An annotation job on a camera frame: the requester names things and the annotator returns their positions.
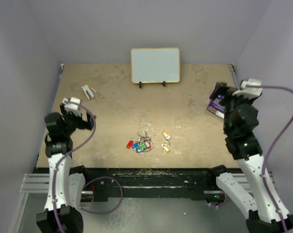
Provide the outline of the keyring with coloured key tags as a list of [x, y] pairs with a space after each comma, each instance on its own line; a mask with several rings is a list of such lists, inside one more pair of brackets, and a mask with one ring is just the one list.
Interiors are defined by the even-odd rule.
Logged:
[[143, 134], [138, 133], [138, 138], [131, 138], [126, 148], [132, 149], [136, 153], [142, 153], [142, 152], [149, 152], [153, 149], [155, 145], [155, 142], [152, 137], [150, 137], [147, 133], [147, 131], [144, 131]]

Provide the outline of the yellow tag key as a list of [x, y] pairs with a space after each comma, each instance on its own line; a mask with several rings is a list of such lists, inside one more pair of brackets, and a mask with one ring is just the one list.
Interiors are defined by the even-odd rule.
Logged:
[[171, 152], [171, 150], [170, 150], [170, 148], [168, 147], [167, 144], [162, 144], [161, 147], [165, 151], [165, 153], [170, 153]]
[[166, 131], [163, 131], [162, 134], [163, 134], [163, 136], [165, 137], [165, 139], [166, 139], [167, 141], [170, 140], [171, 136], [170, 136]]

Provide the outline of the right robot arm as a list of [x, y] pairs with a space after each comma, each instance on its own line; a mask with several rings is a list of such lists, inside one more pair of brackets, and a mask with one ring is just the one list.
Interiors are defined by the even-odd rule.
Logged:
[[258, 110], [253, 102], [265, 87], [261, 81], [244, 80], [239, 88], [217, 82], [210, 99], [223, 96], [225, 143], [250, 187], [246, 191], [224, 165], [213, 167], [207, 177], [212, 190], [221, 189], [239, 208], [251, 233], [286, 233], [293, 229], [293, 214], [285, 207], [267, 170], [269, 155], [263, 155], [253, 129], [258, 126]]

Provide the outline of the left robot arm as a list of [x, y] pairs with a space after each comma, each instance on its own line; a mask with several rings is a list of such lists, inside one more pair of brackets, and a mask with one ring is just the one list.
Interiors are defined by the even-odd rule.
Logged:
[[45, 154], [49, 165], [49, 189], [42, 213], [36, 215], [36, 224], [43, 233], [81, 233], [83, 217], [79, 211], [81, 192], [90, 187], [91, 179], [84, 166], [72, 168], [71, 135], [76, 129], [95, 132], [95, 116], [86, 113], [83, 120], [79, 100], [64, 99], [61, 112], [45, 116], [47, 134]]

